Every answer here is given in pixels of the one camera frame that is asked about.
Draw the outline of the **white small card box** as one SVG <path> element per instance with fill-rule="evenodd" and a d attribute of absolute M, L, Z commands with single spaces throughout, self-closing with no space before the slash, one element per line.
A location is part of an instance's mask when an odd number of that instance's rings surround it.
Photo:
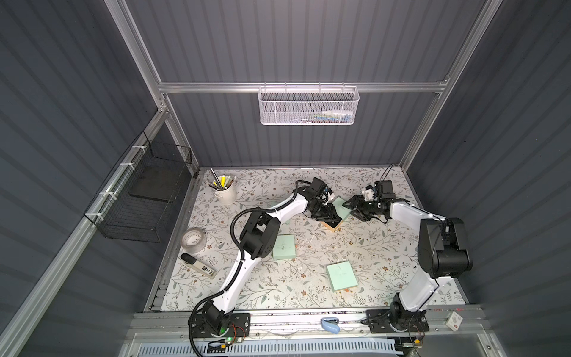
<path fill-rule="evenodd" d="M 458 331 L 463 321 L 463 317 L 458 314 L 456 311 L 453 311 L 448 319 L 446 320 L 446 327 L 448 327 L 452 331 Z"/>

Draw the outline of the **black marker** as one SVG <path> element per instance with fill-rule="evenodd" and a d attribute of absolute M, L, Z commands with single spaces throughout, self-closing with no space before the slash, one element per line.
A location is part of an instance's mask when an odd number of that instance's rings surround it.
<path fill-rule="evenodd" d="M 202 263 L 197 258 L 193 257 L 188 253 L 182 253 L 180 259 L 186 263 L 190 268 L 199 272 L 207 278 L 214 278 L 217 272 L 206 264 Z"/>

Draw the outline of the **white tape roll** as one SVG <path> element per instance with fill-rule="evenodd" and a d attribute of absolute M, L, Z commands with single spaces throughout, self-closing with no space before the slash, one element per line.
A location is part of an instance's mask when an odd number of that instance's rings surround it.
<path fill-rule="evenodd" d="M 180 239 L 181 249 L 188 254 L 197 254 L 206 247 L 206 236 L 200 228 L 189 228 Z"/>

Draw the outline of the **mint green drawer jewelry box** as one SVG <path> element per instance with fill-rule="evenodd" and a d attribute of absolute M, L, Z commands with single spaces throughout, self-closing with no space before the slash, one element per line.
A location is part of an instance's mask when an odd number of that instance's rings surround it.
<path fill-rule="evenodd" d="M 296 258 L 296 239 L 293 234 L 278 235 L 274 244 L 274 260 L 292 260 Z"/>
<path fill-rule="evenodd" d="M 328 265 L 327 275 L 334 292 L 354 288 L 358 285 L 349 261 Z"/>

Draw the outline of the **white pen cup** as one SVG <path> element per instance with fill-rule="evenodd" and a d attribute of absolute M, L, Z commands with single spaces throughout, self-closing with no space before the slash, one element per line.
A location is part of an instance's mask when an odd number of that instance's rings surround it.
<path fill-rule="evenodd" d="M 215 197 L 222 205 L 231 205 L 236 201 L 237 193 L 234 187 L 235 177 L 232 175 L 219 175 L 213 168 L 210 169 L 213 181 L 209 186 L 214 189 Z"/>

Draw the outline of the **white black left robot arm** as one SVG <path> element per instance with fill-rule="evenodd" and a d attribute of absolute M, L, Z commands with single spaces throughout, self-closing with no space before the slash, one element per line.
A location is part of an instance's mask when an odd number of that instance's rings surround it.
<path fill-rule="evenodd" d="M 286 201 L 271 208 L 248 208 L 239 212 L 230 222 L 230 238 L 239 249 L 222 288 L 200 300 L 188 319 L 190 346 L 201 356 L 194 333 L 205 325 L 218 336 L 225 333 L 235 311 L 238 297 L 257 265 L 273 250 L 280 226 L 292 217 L 308 211 L 314 220 L 332 218 L 339 222 L 333 202 L 333 193 L 316 196 L 292 194 Z"/>

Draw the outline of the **blue stapler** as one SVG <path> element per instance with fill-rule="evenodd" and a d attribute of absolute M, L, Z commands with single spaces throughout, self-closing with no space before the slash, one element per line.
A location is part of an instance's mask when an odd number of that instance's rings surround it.
<path fill-rule="evenodd" d="M 321 327 L 323 330 L 332 334 L 339 334 L 341 331 L 339 319 L 336 317 L 321 318 Z"/>

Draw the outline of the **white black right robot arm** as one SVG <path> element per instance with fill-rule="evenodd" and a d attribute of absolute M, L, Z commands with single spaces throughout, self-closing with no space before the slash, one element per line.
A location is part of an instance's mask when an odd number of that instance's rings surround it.
<path fill-rule="evenodd" d="M 411 228 L 419 238 L 419 269 L 409 284 L 394 295 L 388 309 L 367 310 L 367 317 L 361 323 L 372 333 L 427 332 L 428 303 L 473 266 L 463 221 L 432 214 L 396 197 L 367 201 L 363 196 L 355 195 L 343 206 L 362 222 L 382 215 L 387 221 L 394 220 Z"/>

